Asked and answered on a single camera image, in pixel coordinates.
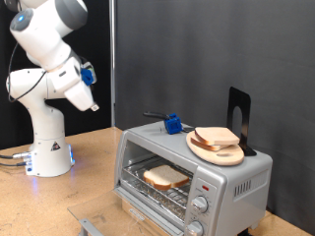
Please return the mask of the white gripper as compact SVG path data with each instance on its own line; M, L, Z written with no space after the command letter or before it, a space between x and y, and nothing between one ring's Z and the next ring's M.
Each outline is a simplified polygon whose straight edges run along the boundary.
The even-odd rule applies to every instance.
M75 57L71 57L59 70L49 72L48 75L55 90L62 92L79 110L99 110L91 89L82 79L81 64Z

